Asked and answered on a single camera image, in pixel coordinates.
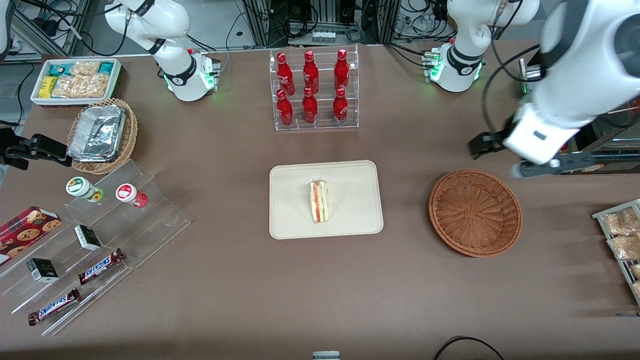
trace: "small black box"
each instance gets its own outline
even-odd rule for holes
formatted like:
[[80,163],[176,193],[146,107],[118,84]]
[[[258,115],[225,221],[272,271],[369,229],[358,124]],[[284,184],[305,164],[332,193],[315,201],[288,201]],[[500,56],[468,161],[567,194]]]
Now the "small black box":
[[27,261],[27,267],[35,281],[54,282],[58,280],[58,274],[53,268],[51,260],[33,258]]
[[74,228],[76,231],[76,237],[78,241],[80,241],[80,246],[87,250],[98,251],[102,244],[100,244],[100,240],[98,236],[95,234],[95,231],[91,227],[86,225],[78,225]]

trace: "clear acrylic shelf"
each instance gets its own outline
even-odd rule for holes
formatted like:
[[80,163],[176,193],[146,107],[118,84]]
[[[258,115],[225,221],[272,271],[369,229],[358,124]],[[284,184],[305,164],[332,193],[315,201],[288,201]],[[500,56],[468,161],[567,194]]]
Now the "clear acrylic shelf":
[[[305,82],[302,75],[303,67],[305,66],[305,57],[303,53],[298,50],[292,49],[279,49],[272,50],[269,55],[269,75],[271,79],[271,101],[273,103],[273,118],[277,131],[295,131],[295,130],[316,130],[316,129],[345,129],[355,128],[360,125],[360,109],[358,98],[360,96],[359,91],[359,74],[360,67],[358,60],[358,47],[357,45],[351,46],[328,46],[328,47],[313,47],[310,48],[314,52],[314,58],[318,65],[318,73],[320,80],[320,91],[316,94],[316,100],[318,102],[318,121],[317,124],[310,125],[304,119],[304,111],[302,108],[302,100],[304,98],[303,89],[305,88]],[[349,102],[347,111],[347,121],[343,126],[336,126],[333,123],[333,100],[335,98],[335,89],[333,87],[333,68],[337,61],[337,54],[339,49],[345,49],[347,51],[347,62],[349,63],[349,85],[346,88],[345,97]],[[276,91],[280,88],[278,82],[278,62],[275,60],[275,56],[278,53],[285,53],[287,55],[287,62],[293,71],[293,83],[296,86],[296,93],[289,97],[291,105],[293,106],[293,126],[284,127],[278,116],[278,108],[276,104],[278,98]]]
[[[104,192],[98,203],[75,199],[61,209],[63,226],[39,247],[15,260],[0,277],[2,309],[24,318],[56,299],[78,288],[82,301],[71,305],[34,326],[42,335],[53,335],[77,317],[91,303],[107,292],[121,278],[138,268],[164,244],[189,225],[174,203],[169,201],[151,181],[153,176],[129,160],[118,170],[101,179],[97,186]],[[124,204],[115,198],[122,183],[132,183],[146,193],[148,202],[142,208]],[[95,230],[102,248],[92,252],[83,249],[76,239],[74,227],[88,225]],[[121,248],[126,258],[106,270],[97,279],[80,285],[78,275]],[[35,282],[25,264],[30,258],[50,259],[59,279],[52,283]]]

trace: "sandwich slice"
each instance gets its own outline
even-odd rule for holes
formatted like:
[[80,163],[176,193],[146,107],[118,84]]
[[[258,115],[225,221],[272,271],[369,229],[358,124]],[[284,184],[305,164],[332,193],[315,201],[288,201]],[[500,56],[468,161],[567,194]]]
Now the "sandwich slice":
[[326,193],[326,181],[314,180],[311,182],[311,214],[315,224],[329,220],[329,203]]

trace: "red coca-cola bottle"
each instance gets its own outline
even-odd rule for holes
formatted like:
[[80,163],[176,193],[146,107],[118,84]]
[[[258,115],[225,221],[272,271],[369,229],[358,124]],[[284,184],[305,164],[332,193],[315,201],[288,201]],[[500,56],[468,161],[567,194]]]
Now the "red coca-cola bottle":
[[346,88],[349,85],[349,63],[347,62],[347,51],[345,49],[338,50],[338,61],[333,68],[333,76],[335,81],[333,86],[335,91],[339,88]]
[[314,52],[309,50],[305,51],[305,67],[302,69],[302,74],[305,77],[305,86],[310,87],[314,94],[320,91],[320,79],[318,75],[318,65],[314,60]]
[[296,86],[293,85],[293,71],[287,63],[287,56],[284,53],[278,53],[278,82],[280,88],[283,88],[287,95],[293,96],[296,93]]
[[280,116],[282,126],[292,127],[293,107],[291,106],[291,101],[287,99],[287,93],[285,93],[285,91],[282,89],[278,89],[278,92],[276,94],[278,96],[276,107],[278,108],[278,115]]
[[314,96],[313,89],[305,88],[305,98],[302,100],[302,107],[305,109],[305,121],[307,124],[315,124],[318,120],[318,101]]
[[344,97],[344,88],[339,88],[335,92],[333,100],[333,123],[336,126],[343,126],[347,122],[347,106],[349,103]]

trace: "small jar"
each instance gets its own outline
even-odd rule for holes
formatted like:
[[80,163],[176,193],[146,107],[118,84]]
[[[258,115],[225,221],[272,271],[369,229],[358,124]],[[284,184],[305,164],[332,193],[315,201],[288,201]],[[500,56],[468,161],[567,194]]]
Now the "small jar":
[[142,208],[147,203],[147,194],[138,191],[132,184],[122,184],[118,186],[116,198],[136,208]]
[[89,180],[76,176],[67,183],[67,193],[88,202],[98,202],[104,196],[104,191],[98,186],[91,184]]

